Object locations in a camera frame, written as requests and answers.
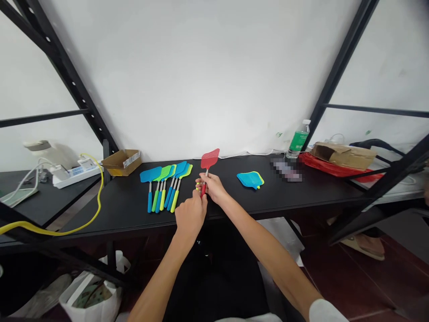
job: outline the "forearm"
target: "forearm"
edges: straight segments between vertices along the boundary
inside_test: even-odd
[[[306,278],[287,250],[233,198],[226,198],[220,206],[285,297],[308,321],[311,304],[322,296]]]
[[[156,272],[134,305],[128,321],[162,321],[177,273],[188,255],[192,240],[174,235]]]

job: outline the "yellow cable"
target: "yellow cable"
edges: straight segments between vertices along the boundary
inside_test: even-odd
[[[87,155],[88,157],[90,157],[91,159],[93,159],[95,161],[95,163],[97,164],[98,168],[100,169],[100,173],[101,173],[101,186],[100,186],[100,189],[99,189],[98,195],[97,195],[98,210],[95,213],[94,217],[90,221],[88,221],[86,224],[84,224],[83,226],[81,226],[79,228],[76,228],[76,229],[73,229],[73,230],[70,230],[70,231],[64,232],[64,233],[58,233],[58,232],[53,232],[53,231],[50,231],[50,230],[42,229],[42,228],[34,226],[33,224],[29,223],[28,221],[16,221],[14,223],[10,223],[10,224],[7,224],[7,225],[5,225],[3,227],[0,227],[0,235],[4,234],[5,232],[7,232],[7,231],[9,231],[11,229],[14,229],[16,227],[22,227],[22,228],[25,228],[26,230],[32,231],[34,233],[39,233],[39,234],[42,234],[42,235],[64,236],[64,235],[69,235],[71,233],[75,233],[75,232],[77,232],[77,231],[79,231],[79,230],[81,230],[81,229],[89,226],[97,218],[97,216],[98,216],[98,214],[100,213],[100,210],[101,210],[100,194],[101,194],[101,190],[103,189],[103,186],[104,186],[104,176],[103,176],[103,169],[101,168],[101,166],[98,164],[97,160],[94,157],[90,156],[87,153],[82,153],[81,156],[82,155]]]

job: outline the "plastic bottle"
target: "plastic bottle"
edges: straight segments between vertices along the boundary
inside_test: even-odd
[[[286,157],[289,159],[296,159],[303,148],[305,140],[310,133],[310,120],[303,120],[303,124],[295,131],[294,138],[290,143],[289,150],[286,153]]]

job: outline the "red plastic bag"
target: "red plastic bag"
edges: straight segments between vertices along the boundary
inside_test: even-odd
[[[372,171],[369,169],[359,170],[359,169],[341,167],[339,165],[335,165],[333,163],[329,163],[329,162],[323,161],[321,159],[318,159],[317,157],[311,155],[308,152],[302,153],[299,156],[299,158],[306,165],[308,165],[312,168],[315,168],[315,169],[319,169],[323,172],[332,174],[333,176],[339,177],[339,178],[344,178],[344,177],[348,177],[348,176],[352,176],[352,175],[356,175],[356,174],[362,174],[362,173]],[[384,174],[373,174],[373,175],[366,176],[366,177],[360,177],[360,178],[357,178],[355,180],[362,182],[362,183],[372,182],[372,181],[379,180],[383,175]]]

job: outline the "white sleeve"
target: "white sleeve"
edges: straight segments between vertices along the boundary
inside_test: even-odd
[[[324,299],[318,299],[310,306],[310,322],[348,322],[335,306]]]

